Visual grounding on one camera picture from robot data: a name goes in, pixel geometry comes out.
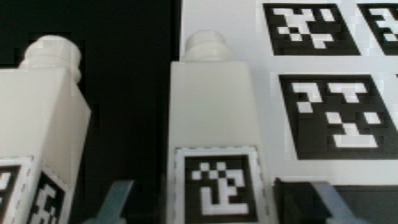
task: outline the white cylindrical knob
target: white cylindrical knob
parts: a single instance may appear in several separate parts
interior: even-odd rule
[[[20,68],[66,67],[79,83],[82,77],[80,59],[82,55],[73,42],[66,38],[48,35],[29,46]]]
[[[219,32],[203,30],[187,40],[183,61],[230,61],[233,51],[226,45],[226,39]]]

